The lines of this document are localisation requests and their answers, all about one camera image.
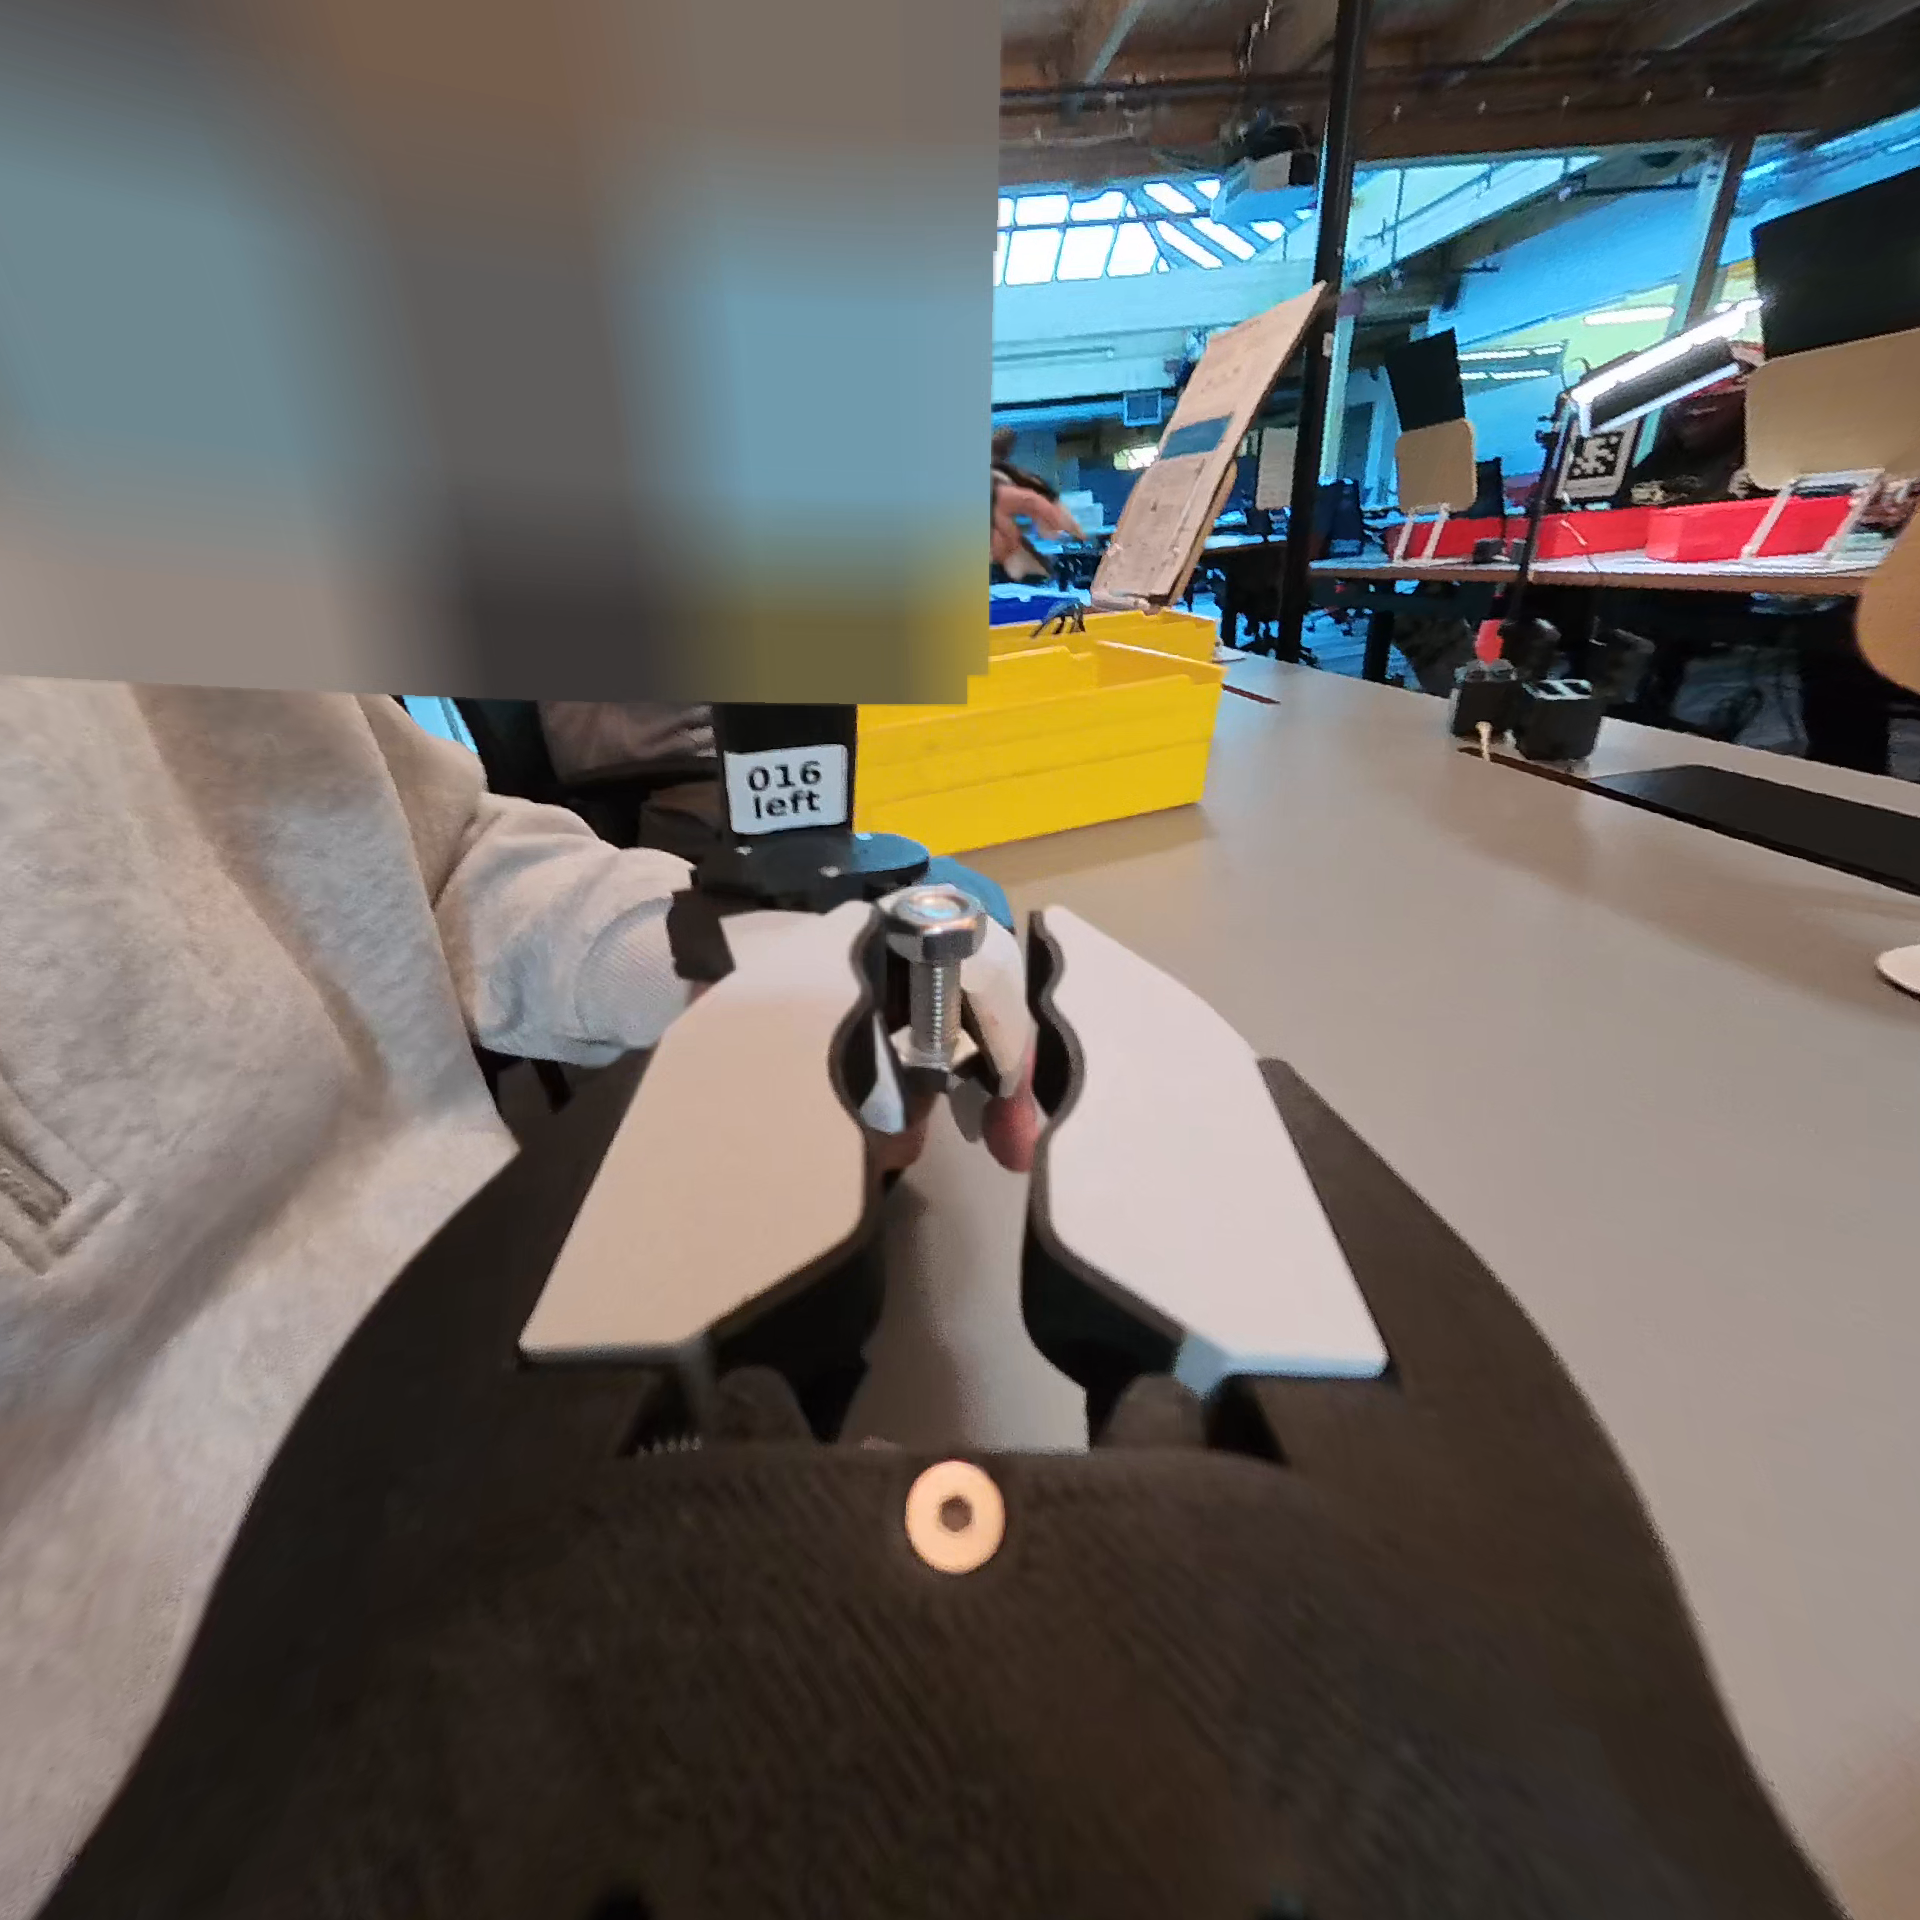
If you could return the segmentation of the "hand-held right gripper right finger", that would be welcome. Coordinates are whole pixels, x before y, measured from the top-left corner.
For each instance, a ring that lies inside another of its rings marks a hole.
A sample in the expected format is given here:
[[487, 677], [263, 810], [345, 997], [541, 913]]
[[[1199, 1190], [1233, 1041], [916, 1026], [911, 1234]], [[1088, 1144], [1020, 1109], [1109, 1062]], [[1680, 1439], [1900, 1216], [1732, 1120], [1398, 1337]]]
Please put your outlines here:
[[1023, 1326], [1090, 1397], [1375, 1380], [1385, 1338], [1253, 1045], [1088, 919], [1029, 920], [1046, 1117]]

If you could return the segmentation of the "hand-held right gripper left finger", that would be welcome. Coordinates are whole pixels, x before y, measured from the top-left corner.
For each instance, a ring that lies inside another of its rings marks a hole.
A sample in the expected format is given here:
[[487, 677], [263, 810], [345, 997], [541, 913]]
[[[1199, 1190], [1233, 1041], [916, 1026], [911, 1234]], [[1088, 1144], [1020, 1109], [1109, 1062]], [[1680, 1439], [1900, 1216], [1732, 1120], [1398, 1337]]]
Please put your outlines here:
[[717, 1374], [727, 1345], [870, 1210], [857, 1109], [834, 1081], [872, 1008], [866, 932], [730, 969], [666, 1028], [518, 1333], [537, 1365]]

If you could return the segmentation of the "metal bolt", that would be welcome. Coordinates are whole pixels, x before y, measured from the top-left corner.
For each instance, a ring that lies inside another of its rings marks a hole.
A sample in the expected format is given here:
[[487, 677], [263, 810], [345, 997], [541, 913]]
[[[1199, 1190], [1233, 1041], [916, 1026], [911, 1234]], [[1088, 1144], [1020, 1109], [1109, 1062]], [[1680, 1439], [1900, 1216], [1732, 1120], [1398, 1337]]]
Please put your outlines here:
[[981, 1072], [982, 1048], [968, 1028], [957, 964], [889, 958], [880, 1033], [911, 1096], [946, 1094]]

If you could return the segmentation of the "metal hex nut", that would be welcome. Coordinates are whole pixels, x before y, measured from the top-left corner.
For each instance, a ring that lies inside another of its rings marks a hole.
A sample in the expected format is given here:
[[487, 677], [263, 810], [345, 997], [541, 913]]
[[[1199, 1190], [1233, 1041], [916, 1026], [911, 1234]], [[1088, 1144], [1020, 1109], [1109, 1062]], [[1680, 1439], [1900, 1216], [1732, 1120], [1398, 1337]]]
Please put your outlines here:
[[880, 900], [889, 953], [914, 966], [961, 966], [981, 953], [990, 924], [988, 908], [949, 882], [914, 885]]

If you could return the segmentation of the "person's left forearm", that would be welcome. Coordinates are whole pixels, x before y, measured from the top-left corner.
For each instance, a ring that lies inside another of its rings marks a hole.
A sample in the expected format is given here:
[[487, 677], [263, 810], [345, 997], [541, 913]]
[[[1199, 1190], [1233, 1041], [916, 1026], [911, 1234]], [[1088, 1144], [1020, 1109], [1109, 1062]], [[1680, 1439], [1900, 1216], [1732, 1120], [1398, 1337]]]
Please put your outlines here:
[[697, 994], [666, 935], [690, 880], [684, 860], [615, 848], [561, 807], [480, 793], [437, 897], [478, 1047], [585, 1068], [653, 1048]]

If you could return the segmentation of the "grey desk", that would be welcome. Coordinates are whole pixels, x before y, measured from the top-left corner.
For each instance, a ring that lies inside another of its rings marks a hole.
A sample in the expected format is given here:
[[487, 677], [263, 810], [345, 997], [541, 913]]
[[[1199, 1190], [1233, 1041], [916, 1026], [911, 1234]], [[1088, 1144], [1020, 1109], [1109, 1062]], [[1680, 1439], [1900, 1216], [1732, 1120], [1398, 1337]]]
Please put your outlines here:
[[1207, 798], [981, 848], [1289, 1062], [1550, 1337], [1750, 1757], [1914, 1914], [1914, 897], [1233, 666]]

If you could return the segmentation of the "person's left hand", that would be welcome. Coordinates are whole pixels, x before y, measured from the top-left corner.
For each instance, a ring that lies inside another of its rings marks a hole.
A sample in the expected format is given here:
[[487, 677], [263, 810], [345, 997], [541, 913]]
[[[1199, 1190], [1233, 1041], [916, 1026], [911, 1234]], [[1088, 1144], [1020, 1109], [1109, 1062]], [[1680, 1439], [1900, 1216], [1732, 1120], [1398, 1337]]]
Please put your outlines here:
[[[864, 1120], [862, 1126], [874, 1165], [887, 1176], [916, 1165], [935, 1114], [950, 1103], [949, 1094], [919, 1092], [905, 1101], [898, 1125]], [[1026, 1077], [1015, 1092], [982, 1098], [975, 1109], [975, 1140], [1001, 1167], [1029, 1172], [1040, 1148], [1042, 1120], [1032, 1084]]]

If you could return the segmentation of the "yellow plastic bin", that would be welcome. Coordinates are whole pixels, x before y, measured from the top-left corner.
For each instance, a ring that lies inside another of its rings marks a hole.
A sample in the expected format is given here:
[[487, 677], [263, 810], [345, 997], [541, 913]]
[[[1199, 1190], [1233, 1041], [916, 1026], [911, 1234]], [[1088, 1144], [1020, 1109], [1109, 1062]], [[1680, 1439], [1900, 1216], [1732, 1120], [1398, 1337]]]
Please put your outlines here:
[[1102, 644], [1117, 644], [1137, 649], [1152, 655], [1168, 655], [1176, 661], [1213, 664], [1216, 663], [1216, 624], [1185, 609], [1152, 609], [1152, 608], [1070, 608], [1046, 624], [1029, 630], [993, 628], [990, 630], [990, 661], [1040, 649], [1088, 650]]
[[852, 824], [933, 855], [1199, 801], [1228, 669], [1096, 639], [998, 655], [949, 706], [862, 706]]

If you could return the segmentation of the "black office chair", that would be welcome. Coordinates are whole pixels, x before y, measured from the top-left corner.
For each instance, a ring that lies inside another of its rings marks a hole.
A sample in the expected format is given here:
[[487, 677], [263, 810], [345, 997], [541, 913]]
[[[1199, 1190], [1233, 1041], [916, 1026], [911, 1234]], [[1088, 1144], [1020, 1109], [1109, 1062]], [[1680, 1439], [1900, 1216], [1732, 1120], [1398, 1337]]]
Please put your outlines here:
[[615, 848], [661, 849], [690, 863], [717, 849], [725, 830], [719, 767], [693, 784], [567, 785], [546, 757], [537, 703], [464, 698], [454, 709], [498, 794], [561, 807]]

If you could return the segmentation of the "person's grey hoodie torso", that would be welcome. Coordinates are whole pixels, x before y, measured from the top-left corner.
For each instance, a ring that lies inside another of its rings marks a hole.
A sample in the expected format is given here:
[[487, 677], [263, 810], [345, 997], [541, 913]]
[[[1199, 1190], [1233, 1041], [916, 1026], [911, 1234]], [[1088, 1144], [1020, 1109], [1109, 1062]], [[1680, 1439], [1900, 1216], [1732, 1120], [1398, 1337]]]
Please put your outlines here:
[[4, 1914], [175, 1680], [335, 1350], [512, 1140], [396, 698], [4, 678]]

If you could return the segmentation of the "brown document board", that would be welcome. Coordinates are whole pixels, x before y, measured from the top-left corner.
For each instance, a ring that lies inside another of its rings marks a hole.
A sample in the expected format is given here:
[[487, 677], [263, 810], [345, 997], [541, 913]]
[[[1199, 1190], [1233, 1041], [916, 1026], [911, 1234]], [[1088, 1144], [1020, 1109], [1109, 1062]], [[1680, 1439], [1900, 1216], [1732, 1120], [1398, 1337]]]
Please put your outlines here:
[[1183, 594], [1232, 488], [1239, 446], [1325, 298], [1327, 286], [1313, 281], [1208, 337], [1094, 569], [1093, 609], [1164, 608]]

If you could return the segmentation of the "black battery charger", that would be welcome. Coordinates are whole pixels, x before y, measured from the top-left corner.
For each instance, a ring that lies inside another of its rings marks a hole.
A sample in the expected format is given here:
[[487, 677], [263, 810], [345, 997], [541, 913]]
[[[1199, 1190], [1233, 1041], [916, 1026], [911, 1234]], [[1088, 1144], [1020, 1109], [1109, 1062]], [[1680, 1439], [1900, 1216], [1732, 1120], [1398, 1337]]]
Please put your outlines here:
[[1524, 761], [1575, 766], [1600, 736], [1604, 698], [1586, 678], [1524, 681], [1511, 711], [1511, 744]]

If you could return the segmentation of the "black lamp pole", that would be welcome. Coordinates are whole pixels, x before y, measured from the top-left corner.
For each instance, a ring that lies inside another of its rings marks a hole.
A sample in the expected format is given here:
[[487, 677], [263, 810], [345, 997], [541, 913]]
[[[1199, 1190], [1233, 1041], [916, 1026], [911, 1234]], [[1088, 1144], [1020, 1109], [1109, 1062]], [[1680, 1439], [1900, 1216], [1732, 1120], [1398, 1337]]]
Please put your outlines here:
[[1498, 657], [1509, 663], [1514, 673], [1526, 681], [1540, 672], [1540, 661], [1557, 650], [1557, 630], [1529, 604], [1532, 573], [1540, 551], [1542, 525], [1550, 504], [1554, 503], [1569, 446], [1577, 437], [1577, 407], [1567, 390], [1561, 393], [1551, 410], [1551, 430], [1544, 442], [1542, 470], [1526, 498], [1526, 517], [1514, 558], [1513, 577], [1504, 594], [1502, 615], [1497, 622]]

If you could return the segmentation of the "black steel column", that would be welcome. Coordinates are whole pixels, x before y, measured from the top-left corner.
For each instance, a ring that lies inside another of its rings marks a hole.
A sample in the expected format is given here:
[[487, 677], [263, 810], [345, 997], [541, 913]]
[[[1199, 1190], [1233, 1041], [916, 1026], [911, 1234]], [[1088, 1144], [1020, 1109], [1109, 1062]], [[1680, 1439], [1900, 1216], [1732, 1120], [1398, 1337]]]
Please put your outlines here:
[[1278, 661], [1302, 657], [1302, 626], [1309, 606], [1312, 525], [1319, 468], [1327, 428], [1333, 335], [1342, 298], [1352, 170], [1357, 157], [1357, 110], [1374, 17], [1372, 1], [1340, 1], [1335, 8], [1327, 120], [1319, 166], [1319, 210], [1312, 255], [1316, 297], [1302, 330], [1302, 393], [1293, 465], [1289, 474], [1287, 540], [1280, 573]]

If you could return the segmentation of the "LED light bar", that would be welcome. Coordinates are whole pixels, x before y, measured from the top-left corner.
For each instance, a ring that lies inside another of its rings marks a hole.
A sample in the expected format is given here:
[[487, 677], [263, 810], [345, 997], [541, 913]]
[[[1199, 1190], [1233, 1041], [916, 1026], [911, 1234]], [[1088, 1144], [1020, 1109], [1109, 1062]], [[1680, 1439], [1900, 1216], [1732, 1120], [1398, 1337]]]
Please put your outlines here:
[[1578, 437], [1596, 437], [1738, 376], [1745, 372], [1743, 351], [1756, 345], [1743, 334], [1760, 320], [1762, 306], [1760, 297], [1748, 297], [1644, 351], [1589, 372], [1564, 393], [1561, 416]]

